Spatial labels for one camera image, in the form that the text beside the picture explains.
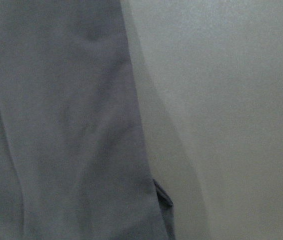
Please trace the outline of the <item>dark brown t-shirt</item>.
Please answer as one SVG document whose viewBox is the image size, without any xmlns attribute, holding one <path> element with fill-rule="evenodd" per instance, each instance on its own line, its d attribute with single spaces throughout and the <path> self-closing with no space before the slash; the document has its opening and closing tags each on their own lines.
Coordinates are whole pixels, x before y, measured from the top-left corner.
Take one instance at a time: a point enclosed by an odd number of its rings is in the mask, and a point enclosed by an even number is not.
<svg viewBox="0 0 283 240">
<path fill-rule="evenodd" d="M 173 240 L 118 0 L 0 0 L 0 240 Z"/>
</svg>

